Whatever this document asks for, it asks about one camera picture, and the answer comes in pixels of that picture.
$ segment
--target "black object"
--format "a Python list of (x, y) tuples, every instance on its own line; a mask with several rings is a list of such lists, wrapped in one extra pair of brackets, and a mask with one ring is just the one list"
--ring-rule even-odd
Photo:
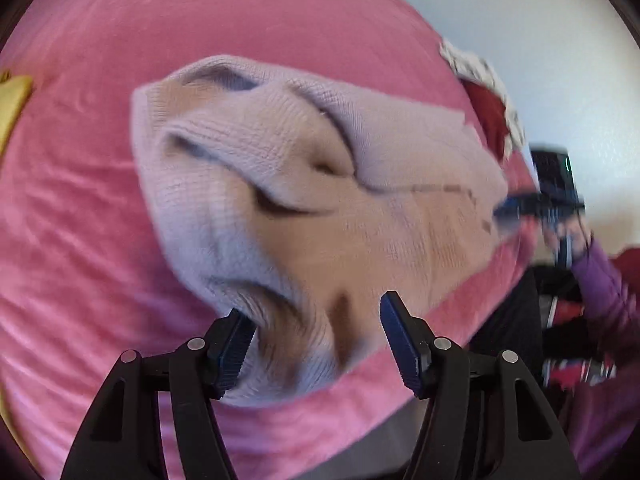
[(380, 319), (404, 384), (431, 398), (404, 480), (572, 480), (580, 473), (568, 442), (522, 360), (466, 352), (436, 338), (395, 291)]
[(543, 334), (540, 301), (533, 269), (527, 269), (509, 295), (498, 305), (469, 341), (469, 349), (498, 357), (508, 348), (518, 354), (542, 384)]
[[(404, 480), (577, 480), (554, 412), (514, 352), (436, 338), (396, 292), (380, 319), (405, 384), (431, 398)], [(237, 480), (209, 399), (234, 386), (255, 325), (233, 310), (169, 354), (123, 352), (73, 442), (62, 480), (166, 480), (157, 392), (169, 391), (186, 480)]]
[(233, 310), (172, 353), (124, 352), (80, 426), (62, 480), (166, 480), (157, 392), (171, 393), (185, 478), (236, 480), (209, 399), (234, 386), (254, 331)]
[[(532, 150), (533, 163), (540, 181), (539, 193), (508, 196), (494, 211), (496, 219), (518, 219), (533, 216), (551, 229), (559, 222), (584, 210), (574, 186), (569, 156), (566, 152)], [(556, 266), (568, 269), (572, 264), (571, 238), (559, 240), (559, 251), (554, 255)]]
[[(574, 176), (571, 171), (569, 155), (561, 150), (531, 150), (531, 158), (538, 172), (540, 191), (551, 195), (566, 197), (568, 200), (580, 202), (575, 191)], [(559, 239), (559, 249), (554, 255), (556, 266), (569, 269), (572, 264), (571, 237)]]
[(557, 296), (561, 300), (582, 303), (582, 293), (578, 280), (568, 269), (558, 269), (548, 265), (533, 267), (538, 294), (542, 296)]
[(575, 317), (543, 333), (542, 348), (547, 359), (594, 359), (603, 362), (604, 355), (589, 337), (587, 320)]

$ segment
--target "metal pin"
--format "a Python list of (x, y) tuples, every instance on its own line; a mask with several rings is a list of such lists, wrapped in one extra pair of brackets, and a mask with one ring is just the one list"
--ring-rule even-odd
[(451, 348), (451, 341), (446, 337), (437, 337), (433, 345), (439, 350), (449, 350), (449, 348)]
[(120, 354), (120, 360), (123, 363), (130, 363), (132, 361), (135, 361), (136, 357), (138, 357), (138, 352), (136, 352), (135, 350), (125, 350), (122, 354)]
[(194, 337), (187, 343), (189, 350), (201, 350), (204, 348), (204, 339), (201, 337)]
[(518, 354), (513, 350), (505, 350), (502, 352), (502, 358), (508, 363), (514, 363), (518, 360)]

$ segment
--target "gray floor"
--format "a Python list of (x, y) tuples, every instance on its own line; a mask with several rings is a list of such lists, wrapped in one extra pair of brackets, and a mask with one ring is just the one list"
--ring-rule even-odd
[(296, 480), (361, 479), (397, 470), (414, 450), (426, 405), (412, 400), (362, 440)]

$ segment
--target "red object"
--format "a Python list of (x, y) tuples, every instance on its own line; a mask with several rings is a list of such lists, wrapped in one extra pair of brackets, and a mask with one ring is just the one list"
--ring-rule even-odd
[(582, 311), (583, 307), (580, 303), (558, 300), (551, 325), (562, 325), (562, 323), (571, 321), (575, 317), (580, 317), (582, 315)]
[(504, 139), (510, 134), (504, 120), (502, 100), (482, 85), (466, 79), (461, 79), (460, 82), (478, 116), (486, 138), (487, 149), (501, 162), (504, 158)]
[(611, 260), (622, 279), (637, 296), (640, 294), (640, 247), (631, 247)]
[(551, 361), (548, 384), (557, 384), (563, 390), (571, 390), (582, 380), (588, 365), (589, 362), (582, 359)]

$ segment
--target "pink cushion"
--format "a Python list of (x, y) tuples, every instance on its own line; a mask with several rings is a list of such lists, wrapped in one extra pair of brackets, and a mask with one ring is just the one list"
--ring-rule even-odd
[[(46, 479), (60, 475), (124, 349), (171, 351), (213, 319), (173, 277), (154, 238), (129, 146), (132, 90), (197, 59), (235, 54), (460, 108), (478, 126), (439, 42), (402, 0), (33, 3), (0, 55), (0, 65), (36, 85), (0, 173), (0, 373)], [(514, 189), (530, 186), (519, 156), (506, 171)], [(522, 229), (436, 309), (428, 320), (435, 332), (467, 341), (520, 277), (533, 238)], [(385, 349), (297, 402), (215, 411), (239, 478), (270, 480), (334, 455), (409, 398)]]

